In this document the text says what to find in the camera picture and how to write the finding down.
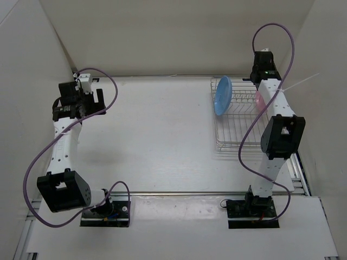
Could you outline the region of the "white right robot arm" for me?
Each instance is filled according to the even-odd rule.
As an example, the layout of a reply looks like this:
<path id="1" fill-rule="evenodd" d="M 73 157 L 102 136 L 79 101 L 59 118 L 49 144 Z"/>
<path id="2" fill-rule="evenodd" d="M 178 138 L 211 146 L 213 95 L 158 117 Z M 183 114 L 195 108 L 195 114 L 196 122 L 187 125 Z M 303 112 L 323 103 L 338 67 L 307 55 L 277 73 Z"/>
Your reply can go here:
<path id="1" fill-rule="evenodd" d="M 250 79 L 267 106 L 268 116 L 260 141 L 263 156 L 259 173 L 265 177 L 257 177 L 251 184 L 243 206 L 247 215 L 255 217 L 271 208 L 273 183 L 282 166 L 297 152 L 306 122 L 304 117 L 296 116 L 279 89 L 282 80 L 271 51 L 255 52 Z"/>

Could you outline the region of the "pink plastic plate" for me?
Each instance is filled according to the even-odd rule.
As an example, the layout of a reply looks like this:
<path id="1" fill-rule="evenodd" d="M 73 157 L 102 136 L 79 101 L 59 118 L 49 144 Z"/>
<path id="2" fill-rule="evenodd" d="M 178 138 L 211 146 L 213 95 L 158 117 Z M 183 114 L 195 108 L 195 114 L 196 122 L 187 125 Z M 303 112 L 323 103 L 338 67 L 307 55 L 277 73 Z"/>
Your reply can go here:
<path id="1" fill-rule="evenodd" d="M 259 91 L 255 92 L 255 104 L 259 112 L 261 112 L 266 107 L 266 103 Z"/>

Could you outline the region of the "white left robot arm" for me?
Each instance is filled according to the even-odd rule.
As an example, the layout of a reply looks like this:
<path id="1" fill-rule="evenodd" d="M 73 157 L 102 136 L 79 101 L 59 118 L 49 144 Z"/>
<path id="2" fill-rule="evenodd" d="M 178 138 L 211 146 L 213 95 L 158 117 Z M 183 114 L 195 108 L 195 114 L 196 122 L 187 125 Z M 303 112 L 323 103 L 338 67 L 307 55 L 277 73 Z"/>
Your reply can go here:
<path id="1" fill-rule="evenodd" d="M 60 97 L 53 104 L 55 137 L 46 175 L 38 177 L 37 187 L 51 212 L 95 206 L 102 217 L 112 214 L 114 204 L 104 198 L 105 190 L 91 190 L 77 172 L 79 119 L 105 108 L 102 89 L 94 100 L 91 80 L 77 79 L 59 84 Z"/>

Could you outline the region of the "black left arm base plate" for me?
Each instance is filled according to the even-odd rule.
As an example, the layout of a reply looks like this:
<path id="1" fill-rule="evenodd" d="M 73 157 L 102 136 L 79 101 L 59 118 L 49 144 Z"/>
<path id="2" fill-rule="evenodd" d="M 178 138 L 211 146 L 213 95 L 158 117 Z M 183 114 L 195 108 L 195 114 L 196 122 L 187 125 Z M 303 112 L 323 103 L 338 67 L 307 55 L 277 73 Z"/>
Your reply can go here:
<path id="1" fill-rule="evenodd" d="M 81 227 L 128 228 L 130 226 L 130 206 L 128 196 L 114 196 L 102 206 L 82 213 Z"/>

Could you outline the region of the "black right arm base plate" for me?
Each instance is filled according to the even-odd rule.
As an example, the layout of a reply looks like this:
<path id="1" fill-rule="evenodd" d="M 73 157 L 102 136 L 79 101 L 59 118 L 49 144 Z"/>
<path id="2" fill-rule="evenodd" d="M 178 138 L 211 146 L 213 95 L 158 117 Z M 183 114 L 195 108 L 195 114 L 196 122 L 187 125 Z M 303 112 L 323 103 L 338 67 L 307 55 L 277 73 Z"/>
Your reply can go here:
<path id="1" fill-rule="evenodd" d="M 227 211 L 228 229 L 277 229 L 280 227 L 274 202 L 266 208 L 248 206 L 245 200 L 224 199 L 220 207 Z"/>

